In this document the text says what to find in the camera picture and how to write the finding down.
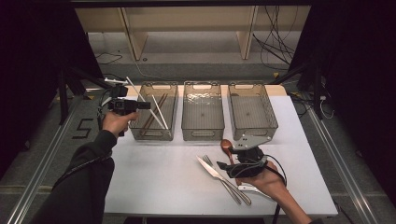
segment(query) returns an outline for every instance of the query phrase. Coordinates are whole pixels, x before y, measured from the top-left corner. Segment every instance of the brown spoon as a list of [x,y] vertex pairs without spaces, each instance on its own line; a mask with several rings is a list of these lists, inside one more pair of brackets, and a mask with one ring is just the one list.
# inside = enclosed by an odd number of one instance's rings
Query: brown spoon
[[[230,160],[230,164],[234,165],[234,163],[233,163],[233,154],[230,151],[230,147],[232,147],[233,144],[229,140],[223,139],[220,142],[220,146],[221,146],[222,151],[225,154],[227,154],[228,159]],[[237,179],[237,178],[235,179],[235,182],[236,182],[237,186],[240,186],[242,184],[242,182],[239,179]]]

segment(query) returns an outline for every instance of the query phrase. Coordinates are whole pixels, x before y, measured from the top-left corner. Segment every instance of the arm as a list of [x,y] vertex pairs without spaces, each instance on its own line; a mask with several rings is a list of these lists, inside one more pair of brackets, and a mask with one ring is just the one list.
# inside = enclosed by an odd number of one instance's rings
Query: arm
[[102,223],[105,197],[114,171],[111,148],[121,131],[137,114],[117,116],[109,112],[103,130],[93,142],[78,148],[65,171],[31,223]]
[[[267,165],[270,168],[277,170],[271,161],[268,161]],[[241,181],[255,186],[257,189],[274,199],[293,223],[307,224],[312,221],[291,196],[280,177],[268,169],[264,169],[260,174],[254,177],[241,178]]]

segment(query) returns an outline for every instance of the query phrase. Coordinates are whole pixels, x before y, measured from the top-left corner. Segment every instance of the white stick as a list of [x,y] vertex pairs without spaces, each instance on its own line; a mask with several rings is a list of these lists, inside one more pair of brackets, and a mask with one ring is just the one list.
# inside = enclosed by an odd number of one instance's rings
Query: white stick
[[159,112],[160,115],[161,115],[161,118],[163,119],[163,124],[165,125],[166,130],[169,130],[168,125],[166,125],[166,121],[165,121],[165,119],[163,118],[163,112],[161,112],[161,109],[160,109],[160,107],[159,107],[158,104],[157,104],[157,100],[155,100],[154,95],[151,95],[151,96],[152,96],[152,99],[154,100],[155,106],[157,106],[157,109],[158,109],[158,112]]
[[[129,79],[128,77],[126,77],[126,79],[128,79],[129,83],[132,85],[132,87],[134,88],[134,91],[136,91],[136,93],[139,95],[140,98],[142,98],[143,102],[146,102],[145,98],[143,98],[143,96],[137,91],[137,89],[134,87],[134,83],[132,83],[131,79]],[[152,109],[149,110],[149,112],[151,112],[152,117],[154,117],[157,122],[160,124],[162,129],[165,129],[165,127],[163,127],[163,124],[161,123],[161,121],[157,118],[157,116],[154,114],[154,111],[152,111]]]

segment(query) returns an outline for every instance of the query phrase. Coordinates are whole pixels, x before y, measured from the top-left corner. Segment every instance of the black sleeve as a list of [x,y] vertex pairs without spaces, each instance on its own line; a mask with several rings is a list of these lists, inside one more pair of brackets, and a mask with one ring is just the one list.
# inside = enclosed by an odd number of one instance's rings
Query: black sleeve
[[[65,173],[86,162],[106,158],[116,144],[113,133],[99,132],[93,142],[78,148]],[[31,223],[102,223],[113,171],[113,159],[106,158],[72,173],[53,189]]]

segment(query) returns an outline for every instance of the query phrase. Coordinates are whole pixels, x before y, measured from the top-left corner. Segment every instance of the printed number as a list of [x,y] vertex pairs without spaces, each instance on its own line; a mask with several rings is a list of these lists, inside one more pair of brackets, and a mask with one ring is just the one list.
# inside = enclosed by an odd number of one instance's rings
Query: printed number
[[83,139],[83,138],[87,138],[88,135],[91,132],[91,128],[81,128],[81,125],[84,121],[93,121],[93,119],[82,119],[79,121],[79,125],[77,127],[77,131],[86,131],[84,136],[73,136],[73,139]]

